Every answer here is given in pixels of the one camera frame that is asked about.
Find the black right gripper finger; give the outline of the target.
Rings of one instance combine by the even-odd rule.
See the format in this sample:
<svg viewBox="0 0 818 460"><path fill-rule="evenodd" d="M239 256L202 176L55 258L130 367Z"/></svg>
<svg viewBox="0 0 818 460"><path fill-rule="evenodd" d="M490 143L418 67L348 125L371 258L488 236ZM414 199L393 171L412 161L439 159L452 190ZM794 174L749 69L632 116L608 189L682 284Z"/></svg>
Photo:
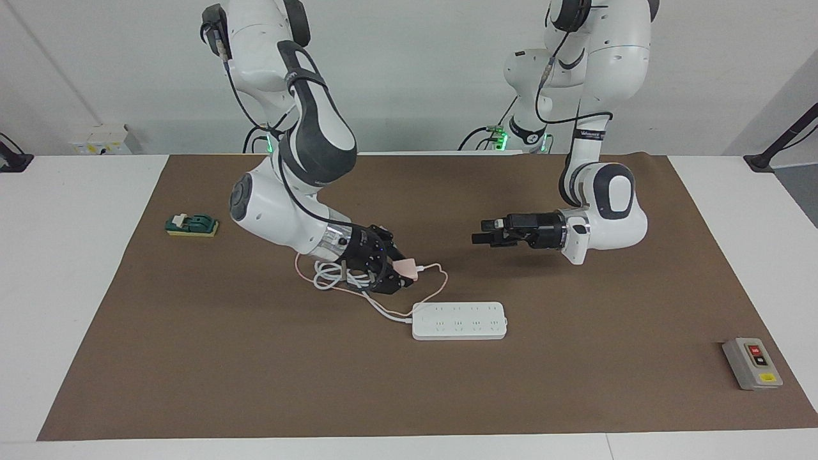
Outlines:
<svg viewBox="0 0 818 460"><path fill-rule="evenodd" d="M370 226L370 246L372 261L380 261L383 257L392 261L401 260L400 250L394 243L394 234L382 226Z"/></svg>
<svg viewBox="0 0 818 460"><path fill-rule="evenodd" d="M370 283L370 292L392 295L403 288L409 288L413 280L398 273L394 266L386 265L383 273L380 270L371 273L373 280Z"/></svg>

